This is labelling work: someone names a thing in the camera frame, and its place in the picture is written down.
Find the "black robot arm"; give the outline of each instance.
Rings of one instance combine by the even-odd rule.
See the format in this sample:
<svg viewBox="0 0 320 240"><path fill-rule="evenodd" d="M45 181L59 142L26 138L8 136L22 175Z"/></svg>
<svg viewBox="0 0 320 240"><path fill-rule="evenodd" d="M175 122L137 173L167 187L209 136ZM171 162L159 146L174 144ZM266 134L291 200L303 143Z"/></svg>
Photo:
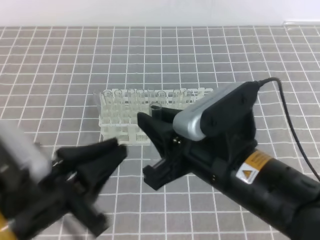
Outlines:
<svg viewBox="0 0 320 240"><path fill-rule="evenodd" d="M126 146L112 138L88 146L62 147L56 151L51 170L36 182L34 176L39 174L19 164L16 151L11 151L10 146L17 145L22 136L0 135L0 168L6 166L0 169L0 239L30 240L67 213L95 237L103 233L110 223L93 203L127 157ZM12 141L5 144L3 140L8 138ZM25 153L28 159L30 151ZM33 158L29 161L38 164Z"/></svg>
<svg viewBox="0 0 320 240"><path fill-rule="evenodd" d="M194 173L292 240L317 240L320 184L256 149L260 86L235 83L183 111L162 108L157 119L138 113L161 156L143 169L144 181L157 190Z"/></svg>

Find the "grid table surface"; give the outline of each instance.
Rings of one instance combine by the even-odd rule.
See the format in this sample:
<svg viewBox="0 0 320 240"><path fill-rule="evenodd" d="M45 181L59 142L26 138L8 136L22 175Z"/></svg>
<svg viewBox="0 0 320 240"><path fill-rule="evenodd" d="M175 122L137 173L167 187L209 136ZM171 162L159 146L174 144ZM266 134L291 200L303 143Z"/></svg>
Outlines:
<svg viewBox="0 0 320 240"><path fill-rule="evenodd" d="M213 88L279 77L310 161L320 172L320 28L0 27L0 118L49 156L100 140L92 92ZM265 85L254 106L258 148L311 175L288 130L279 94ZM100 240L285 240L194 175L155 192L142 167L148 145L130 145L97 205L111 227ZM91 239L70 215L37 240Z"/></svg>

